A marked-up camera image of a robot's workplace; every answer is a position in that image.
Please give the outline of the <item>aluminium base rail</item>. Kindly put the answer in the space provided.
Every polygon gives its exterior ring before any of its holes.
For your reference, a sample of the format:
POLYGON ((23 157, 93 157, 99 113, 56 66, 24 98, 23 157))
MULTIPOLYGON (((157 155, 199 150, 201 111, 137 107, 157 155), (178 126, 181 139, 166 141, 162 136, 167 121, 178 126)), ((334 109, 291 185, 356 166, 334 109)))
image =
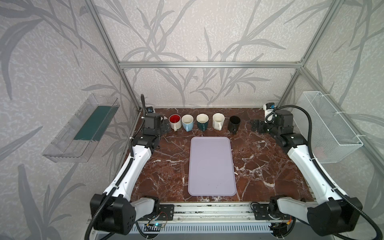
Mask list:
POLYGON ((176 223, 278 223, 255 220, 252 202, 176 202, 172 221, 159 221, 167 225, 176 223))

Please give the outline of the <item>aluminium frame crossbar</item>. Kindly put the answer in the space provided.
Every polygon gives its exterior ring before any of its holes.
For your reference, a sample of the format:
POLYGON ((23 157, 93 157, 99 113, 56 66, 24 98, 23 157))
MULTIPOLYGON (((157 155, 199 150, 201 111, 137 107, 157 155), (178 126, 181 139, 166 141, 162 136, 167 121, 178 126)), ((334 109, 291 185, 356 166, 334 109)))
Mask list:
POLYGON ((132 68, 261 68, 298 69, 300 62, 121 62, 121 69, 132 68))

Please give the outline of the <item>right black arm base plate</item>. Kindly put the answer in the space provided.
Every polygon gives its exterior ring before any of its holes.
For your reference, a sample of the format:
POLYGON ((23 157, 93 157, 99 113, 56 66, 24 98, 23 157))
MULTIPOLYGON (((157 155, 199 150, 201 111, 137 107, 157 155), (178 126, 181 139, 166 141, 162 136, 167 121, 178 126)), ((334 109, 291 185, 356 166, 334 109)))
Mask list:
POLYGON ((260 204, 257 202, 251 203, 251 210, 254 214, 255 220, 287 222, 292 219, 290 215, 285 215, 280 212, 269 211, 269 204, 260 204))

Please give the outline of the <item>dark green mug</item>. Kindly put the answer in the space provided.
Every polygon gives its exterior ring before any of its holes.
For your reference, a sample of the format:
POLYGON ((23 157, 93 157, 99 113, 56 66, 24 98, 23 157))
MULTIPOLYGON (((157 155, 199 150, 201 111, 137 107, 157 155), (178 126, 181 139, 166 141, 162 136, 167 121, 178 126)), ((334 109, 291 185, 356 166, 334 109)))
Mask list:
POLYGON ((197 115, 197 126, 200 131, 206 131, 208 129, 209 116, 206 114, 197 115))

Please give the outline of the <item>white octagonal mug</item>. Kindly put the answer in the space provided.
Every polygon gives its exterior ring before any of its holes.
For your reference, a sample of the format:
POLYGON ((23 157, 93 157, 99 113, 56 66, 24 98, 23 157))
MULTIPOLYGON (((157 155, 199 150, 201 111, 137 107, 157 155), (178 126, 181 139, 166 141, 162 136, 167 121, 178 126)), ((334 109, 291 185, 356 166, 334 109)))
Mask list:
POLYGON ((215 113, 213 115, 213 128, 217 131, 221 131, 223 129, 225 121, 225 116, 221 113, 215 113))

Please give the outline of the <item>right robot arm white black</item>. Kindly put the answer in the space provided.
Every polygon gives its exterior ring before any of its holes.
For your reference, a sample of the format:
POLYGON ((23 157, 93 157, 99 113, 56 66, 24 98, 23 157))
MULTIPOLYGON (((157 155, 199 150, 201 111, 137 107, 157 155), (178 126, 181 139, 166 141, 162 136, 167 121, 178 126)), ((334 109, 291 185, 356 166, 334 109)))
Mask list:
POLYGON ((276 107, 274 103, 263 106, 265 117, 254 120, 253 130, 269 134, 299 168, 312 188, 316 203, 306 203, 291 197, 277 197, 276 209, 308 224, 319 236, 334 235, 340 239, 345 232, 355 229, 359 217, 363 217, 374 229, 376 240, 384 235, 380 227, 366 213, 358 198, 351 198, 319 164, 312 150, 313 121, 310 114, 299 106, 292 106, 305 114, 308 120, 308 136, 295 133, 290 105, 276 107))

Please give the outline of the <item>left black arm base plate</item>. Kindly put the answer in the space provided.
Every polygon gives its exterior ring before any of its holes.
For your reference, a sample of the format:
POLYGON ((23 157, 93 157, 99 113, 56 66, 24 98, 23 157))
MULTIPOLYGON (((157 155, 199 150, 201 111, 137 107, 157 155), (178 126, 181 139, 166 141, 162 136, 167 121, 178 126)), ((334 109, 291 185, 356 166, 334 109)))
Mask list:
POLYGON ((154 218, 156 221, 172 221, 175 213, 175 205, 160 204, 159 214, 154 218))

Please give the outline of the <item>green pad in bin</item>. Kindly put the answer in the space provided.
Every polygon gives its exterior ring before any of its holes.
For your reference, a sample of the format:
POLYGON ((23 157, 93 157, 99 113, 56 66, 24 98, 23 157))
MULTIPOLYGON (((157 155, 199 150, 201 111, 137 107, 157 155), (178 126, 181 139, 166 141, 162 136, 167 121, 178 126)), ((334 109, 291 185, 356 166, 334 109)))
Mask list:
POLYGON ((99 142, 118 108, 117 106, 98 106, 76 134, 74 140, 99 142))

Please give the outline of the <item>black mug white rim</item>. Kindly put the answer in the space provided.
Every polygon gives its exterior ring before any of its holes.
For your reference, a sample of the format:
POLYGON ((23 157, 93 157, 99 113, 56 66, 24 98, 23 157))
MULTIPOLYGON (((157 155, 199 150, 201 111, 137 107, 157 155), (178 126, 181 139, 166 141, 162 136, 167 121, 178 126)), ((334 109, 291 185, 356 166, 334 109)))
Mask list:
POLYGON ((238 116, 231 116, 229 118, 228 131, 235 135, 240 127, 241 119, 238 116))

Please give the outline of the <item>lavender rectangular tray mat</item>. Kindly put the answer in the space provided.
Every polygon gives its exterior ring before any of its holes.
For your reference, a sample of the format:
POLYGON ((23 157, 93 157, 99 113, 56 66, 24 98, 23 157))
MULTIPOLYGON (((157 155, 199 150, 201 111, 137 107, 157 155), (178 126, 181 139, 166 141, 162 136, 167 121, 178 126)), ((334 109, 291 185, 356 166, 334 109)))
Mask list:
POLYGON ((225 197, 237 193, 231 141, 227 137, 193 137, 188 192, 196 197, 225 197))

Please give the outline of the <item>white mug red interior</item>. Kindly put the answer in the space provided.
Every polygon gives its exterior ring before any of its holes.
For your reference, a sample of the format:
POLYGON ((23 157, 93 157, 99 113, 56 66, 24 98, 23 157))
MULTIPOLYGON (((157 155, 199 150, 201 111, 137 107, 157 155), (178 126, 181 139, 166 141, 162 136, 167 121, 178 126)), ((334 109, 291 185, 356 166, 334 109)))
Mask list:
POLYGON ((182 127, 181 116, 178 114, 173 114, 169 117, 170 127, 176 132, 182 127))

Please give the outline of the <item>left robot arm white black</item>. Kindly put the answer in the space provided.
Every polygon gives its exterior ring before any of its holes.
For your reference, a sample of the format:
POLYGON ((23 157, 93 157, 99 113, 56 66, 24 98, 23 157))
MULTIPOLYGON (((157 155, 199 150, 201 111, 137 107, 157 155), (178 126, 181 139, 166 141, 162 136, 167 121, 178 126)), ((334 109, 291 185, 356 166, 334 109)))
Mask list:
POLYGON ((162 135, 170 132, 170 123, 163 115, 149 111, 142 101, 142 124, 129 139, 129 156, 112 183, 102 194, 95 194, 90 201, 92 219, 84 238, 90 239, 93 230, 107 232, 105 239, 114 234, 127 235, 145 216, 159 215, 157 197, 142 197, 132 202, 134 186, 148 160, 157 149, 162 135))

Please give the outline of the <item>clear plastic wall bin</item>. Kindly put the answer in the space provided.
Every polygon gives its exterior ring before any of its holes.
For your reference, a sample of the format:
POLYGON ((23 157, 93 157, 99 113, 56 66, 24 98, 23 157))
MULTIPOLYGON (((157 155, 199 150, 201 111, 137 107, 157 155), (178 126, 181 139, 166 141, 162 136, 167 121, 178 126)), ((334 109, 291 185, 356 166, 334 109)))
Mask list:
POLYGON ((54 163, 88 162, 100 141, 74 140, 74 137, 98 106, 120 107, 120 103, 117 97, 91 94, 42 155, 54 163))

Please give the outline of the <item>green circuit board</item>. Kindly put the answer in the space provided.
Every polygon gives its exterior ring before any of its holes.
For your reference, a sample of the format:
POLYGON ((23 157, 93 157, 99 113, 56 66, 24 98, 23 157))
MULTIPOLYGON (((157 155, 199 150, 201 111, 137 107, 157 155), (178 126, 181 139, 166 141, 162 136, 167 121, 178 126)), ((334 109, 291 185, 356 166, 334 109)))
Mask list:
POLYGON ((161 229, 164 229, 166 227, 166 223, 149 223, 145 225, 145 229, 147 232, 160 232, 161 229))

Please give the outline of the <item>light blue mug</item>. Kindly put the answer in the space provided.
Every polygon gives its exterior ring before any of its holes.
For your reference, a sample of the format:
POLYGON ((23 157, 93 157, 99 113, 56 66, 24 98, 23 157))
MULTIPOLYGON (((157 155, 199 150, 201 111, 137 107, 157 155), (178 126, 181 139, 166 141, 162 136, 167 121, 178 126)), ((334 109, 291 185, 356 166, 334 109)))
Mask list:
POLYGON ((184 115, 181 120, 184 130, 186 132, 192 131, 194 127, 194 117, 192 115, 184 115))

